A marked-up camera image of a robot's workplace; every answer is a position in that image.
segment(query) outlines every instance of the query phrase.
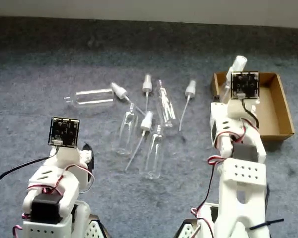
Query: open box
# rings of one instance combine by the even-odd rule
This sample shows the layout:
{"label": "open box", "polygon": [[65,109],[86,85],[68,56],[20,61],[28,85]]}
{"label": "open box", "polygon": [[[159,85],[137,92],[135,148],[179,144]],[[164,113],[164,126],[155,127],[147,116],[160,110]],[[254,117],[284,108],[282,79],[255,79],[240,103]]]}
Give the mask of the open box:
{"label": "open box", "polygon": [[[226,82],[227,72],[215,73],[211,82],[213,95]],[[294,126],[278,74],[259,73],[260,104],[256,106],[259,129],[263,141],[282,141],[294,134]]]}

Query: black wire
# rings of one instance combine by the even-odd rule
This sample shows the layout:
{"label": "black wire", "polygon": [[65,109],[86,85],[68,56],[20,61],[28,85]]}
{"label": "black wire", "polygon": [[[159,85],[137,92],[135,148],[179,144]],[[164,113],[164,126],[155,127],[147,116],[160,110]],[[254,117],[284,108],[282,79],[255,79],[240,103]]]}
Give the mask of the black wire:
{"label": "black wire", "polygon": [[258,121],[258,118],[250,111],[246,108],[245,106],[245,102],[244,102],[244,99],[242,99],[242,105],[243,105],[243,108],[244,110],[252,117],[254,118],[254,120],[256,121],[256,127],[257,129],[259,129],[259,121]]}
{"label": "black wire", "polygon": [[268,205],[269,196],[270,196],[270,188],[269,188],[269,185],[266,184],[265,212],[267,211],[267,205]]}
{"label": "black wire", "polygon": [[43,160],[47,160],[47,159],[49,159],[49,158],[55,156],[55,155],[57,154],[58,151],[59,151],[59,148],[56,147],[56,151],[55,151],[55,154],[54,154],[54,155],[51,155],[51,156],[49,156],[49,157],[44,157],[44,158],[41,158],[41,159],[31,160],[31,161],[29,161],[29,162],[26,162],[26,163],[24,163],[24,164],[18,165],[18,166],[16,166],[16,167],[14,167],[13,169],[4,172],[3,174],[0,175],[0,181],[1,181],[1,179],[3,179],[4,176],[6,176],[6,175],[8,175],[8,174],[10,174],[10,173],[12,173],[12,172],[18,170],[18,169],[21,169],[21,168],[23,168],[23,167],[25,167],[25,166],[32,165],[32,164],[34,164],[34,163],[37,163],[37,162],[40,162],[40,161],[43,161]]}
{"label": "black wire", "polygon": [[213,179],[213,173],[214,173],[215,165],[216,165],[216,163],[212,165],[212,171],[211,171],[211,176],[210,176],[210,182],[209,182],[209,187],[208,187],[207,195],[205,196],[203,202],[201,202],[201,204],[197,207],[197,212],[199,211],[199,209],[203,206],[203,204],[208,199],[208,196],[209,196],[209,193],[210,193],[210,188],[211,188],[211,183],[212,183],[212,179]]}

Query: white plastic part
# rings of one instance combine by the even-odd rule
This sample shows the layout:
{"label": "white plastic part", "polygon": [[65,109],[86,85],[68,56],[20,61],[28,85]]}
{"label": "white plastic part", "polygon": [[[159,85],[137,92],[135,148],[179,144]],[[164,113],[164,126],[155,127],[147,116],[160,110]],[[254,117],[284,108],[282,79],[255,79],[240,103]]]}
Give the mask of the white plastic part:
{"label": "white plastic part", "polygon": [[[245,99],[244,102],[245,102],[245,107],[256,116],[255,110],[256,110],[257,99]],[[241,100],[238,100],[238,99],[230,100],[227,105],[228,105],[227,106],[228,117],[232,119],[240,119],[241,117],[243,117],[255,123],[254,118],[245,111]]]}
{"label": "white plastic part", "polygon": [[144,131],[150,131],[152,127],[152,118],[153,118],[153,112],[147,111],[145,118],[142,120],[140,128]]}
{"label": "white plastic part", "polygon": [[[213,223],[212,217],[211,217],[211,207],[218,207],[218,205],[214,204],[214,203],[206,202],[203,205],[203,207],[200,209],[199,217],[203,217],[209,222],[209,224],[212,228],[212,231],[214,233],[214,223]],[[203,220],[198,220],[197,224],[201,225],[201,230],[197,233],[195,238],[212,238],[210,230],[209,230],[207,224]],[[243,225],[242,222],[236,223],[236,226],[235,226],[230,238],[249,238],[249,236],[246,232],[245,226]]]}
{"label": "white plastic part", "polygon": [[116,83],[111,83],[111,87],[119,99],[125,98],[127,91],[123,87],[118,86]]}
{"label": "white plastic part", "polygon": [[[261,141],[259,132],[251,127],[248,123],[244,123],[240,120],[229,118],[227,115],[228,105],[225,103],[211,103],[210,113],[210,128],[211,138],[214,134],[213,128],[216,128],[215,137],[224,131],[232,131],[238,135],[243,135],[243,125],[246,127],[246,134],[243,139],[245,144],[255,145],[257,148],[258,162],[264,163],[266,159],[266,151]],[[218,136],[216,148],[219,150],[220,155],[223,158],[228,158],[232,155],[233,144],[230,139],[230,134],[224,133]]]}
{"label": "white plastic part", "polygon": [[23,238],[74,238],[71,236],[71,214],[63,218],[57,224],[37,223],[24,220],[22,227]]}
{"label": "white plastic part", "polygon": [[[57,154],[52,158],[47,159],[44,165],[57,166],[64,169],[70,164],[76,164],[84,168],[88,168],[87,163],[91,160],[91,151],[80,151],[78,148],[60,147]],[[88,188],[88,173],[78,167],[71,167],[69,171],[73,173],[79,181],[79,189],[85,190]]]}
{"label": "white plastic part", "polygon": [[85,238],[105,238],[105,235],[97,221],[90,222]]}
{"label": "white plastic part", "polygon": [[180,232],[177,238],[191,238],[193,232],[194,232],[194,228],[191,224],[189,223],[184,224],[182,231]]}
{"label": "white plastic part", "polygon": [[144,79],[144,83],[143,83],[143,92],[152,92],[152,81],[151,81],[151,75],[150,74],[146,74],[145,75],[145,79]]}
{"label": "white plastic part", "polygon": [[83,201],[77,201],[75,204],[77,205],[77,209],[75,213],[74,229],[72,231],[71,237],[83,238],[88,229],[90,207],[86,202]]}
{"label": "white plastic part", "polygon": [[196,81],[191,80],[187,89],[185,90],[185,96],[188,97],[190,96],[190,98],[194,98],[195,97],[195,87],[196,87]]}
{"label": "white plastic part", "polygon": [[[48,185],[54,187],[63,169],[57,166],[42,165],[30,178],[29,186],[32,185]],[[30,214],[31,205],[34,197],[41,193],[42,188],[33,188],[26,195],[23,201],[23,212]],[[63,194],[62,199],[59,202],[59,214],[60,217],[65,218],[73,209],[75,202],[79,195],[79,181],[77,177],[69,172],[64,171],[63,178],[60,180],[58,190]]]}
{"label": "white plastic part", "polygon": [[[214,235],[229,238],[237,222],[246,228],[266,222],[266,166],[261,163],[228,158],[219,169],[219,211]],[[245,202],[238,200],[239,191]],[[269,238],[267,226],[248,231],[251,238]]]}

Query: bottle neck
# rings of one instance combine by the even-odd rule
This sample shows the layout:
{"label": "bottle neck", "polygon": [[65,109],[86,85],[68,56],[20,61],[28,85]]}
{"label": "bottle neck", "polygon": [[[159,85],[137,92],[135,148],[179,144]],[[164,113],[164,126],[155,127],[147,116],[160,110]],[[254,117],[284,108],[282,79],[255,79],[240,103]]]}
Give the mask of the bottle neck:
{"label": "bottle neck", "polygon": [[135,107],[135,104],[130,103],[129,112],[133,113],[134,112],[134,107]]}

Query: black circuit board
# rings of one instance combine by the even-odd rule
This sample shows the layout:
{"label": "black circuit board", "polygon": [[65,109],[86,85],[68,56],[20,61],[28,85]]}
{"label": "black circuit board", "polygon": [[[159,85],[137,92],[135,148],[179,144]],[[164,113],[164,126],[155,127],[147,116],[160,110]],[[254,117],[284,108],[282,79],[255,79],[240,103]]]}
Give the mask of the black circuit board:
{"label": "black circuit board", "polygon": [[259,73],[233,72],[231,88],[231,99],[258,99]]}
{"label": "black circuit board", "polygon": [[77,147],[79,120],[52,117],[49,145],[62,147]]}

